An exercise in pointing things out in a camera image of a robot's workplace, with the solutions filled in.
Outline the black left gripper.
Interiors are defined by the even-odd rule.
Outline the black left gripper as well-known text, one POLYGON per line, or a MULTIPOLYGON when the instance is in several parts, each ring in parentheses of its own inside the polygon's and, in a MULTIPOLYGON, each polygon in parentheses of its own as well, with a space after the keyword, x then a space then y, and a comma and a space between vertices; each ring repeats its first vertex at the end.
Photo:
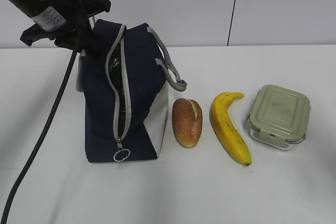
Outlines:
POLYGON ((34 25, 22 32, 20 40, 27 46, 41 39, 49 39, 57 47, 75 51, 84 50, 94 58, 105 58, 108 47, 108 34, 93 31, 89 18, 102 12, 109 12, 109 0, 67 0, 69 8, 61 5, 61 11, 53 6, 46 7, 33 16, 34 25))

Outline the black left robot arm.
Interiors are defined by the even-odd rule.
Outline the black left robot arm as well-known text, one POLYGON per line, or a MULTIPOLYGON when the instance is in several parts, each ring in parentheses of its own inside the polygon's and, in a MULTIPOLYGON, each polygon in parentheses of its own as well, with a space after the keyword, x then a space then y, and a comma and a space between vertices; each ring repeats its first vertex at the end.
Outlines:
POLYGON ((101 40, 94 34, 90 17, 109 12, 109 0, 9 0, 34 25, 23 31, 20 40, 27 46, 41 39, 75 52, 99 54, 101 40))

